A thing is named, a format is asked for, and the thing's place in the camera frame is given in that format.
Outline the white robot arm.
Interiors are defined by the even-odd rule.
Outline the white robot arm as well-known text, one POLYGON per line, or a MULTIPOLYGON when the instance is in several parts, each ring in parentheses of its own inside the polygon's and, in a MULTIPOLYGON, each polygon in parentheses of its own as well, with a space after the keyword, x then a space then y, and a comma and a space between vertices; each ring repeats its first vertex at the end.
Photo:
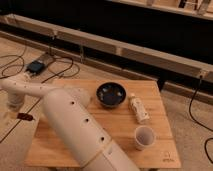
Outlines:
POLYGON ((71 151, 82 171, 140 171, 121 147, 85 109, 90 97, 77 87, 30 83, 15 78, 2 81, 8 108, 17 111, 25 95, 43 99, 43 112, 71 151))

